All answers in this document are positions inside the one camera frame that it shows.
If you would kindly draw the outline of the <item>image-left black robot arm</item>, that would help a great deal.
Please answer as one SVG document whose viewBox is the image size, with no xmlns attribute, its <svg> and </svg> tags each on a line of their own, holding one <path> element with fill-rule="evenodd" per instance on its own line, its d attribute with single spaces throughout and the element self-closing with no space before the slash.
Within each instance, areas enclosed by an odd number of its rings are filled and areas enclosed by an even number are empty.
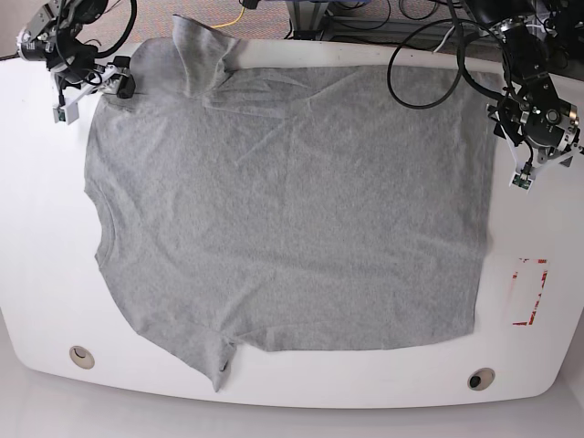
<svg viewBox="0 0 584 438">
<path fill-rule="evenodd" d="M 96 92 L 119 99 L 133 96 L 136 83 L 130 57 L 116 52 L 126 43 L 136 21 L 138 4 L 130 2 L 130 17 L 120 38 L 107 50 L 78 40 L 84 26 L 108 11 L 107 1 L 49 1 L 42 5 L 16 37 L 16 53 L 24 61 L 46 65 L 57 101 L 55 122 L 70 124 L 79 117 L 78 103 Z"/>
</svg>

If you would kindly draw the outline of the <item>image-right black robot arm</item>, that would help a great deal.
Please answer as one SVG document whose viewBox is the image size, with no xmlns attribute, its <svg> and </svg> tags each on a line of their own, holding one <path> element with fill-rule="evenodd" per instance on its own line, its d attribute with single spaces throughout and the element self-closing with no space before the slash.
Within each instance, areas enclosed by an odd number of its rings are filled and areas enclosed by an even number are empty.
<svg viewBox="0 0 584 438">
<path fill-rule="evenodd" d="M 533 1 L 449 1 L 447 6 L 457 38 L 454 80 L 492 101 L 487 116 L 511 153 L 527 146 L 528 158 L 515 161 L 511 183 L 527 189 L 551 166 L 569 167 L 583 152 L 579 114 L 558 95 L 550 72 L 557 53 L 566 60 L 583 57 L 582 2 L 546 1 L 544 18 Z M 501 51 L 502 91 L 480 85 L 466 68 L 467 47 L 483 37 L 493 38 Z"/>
</svg>

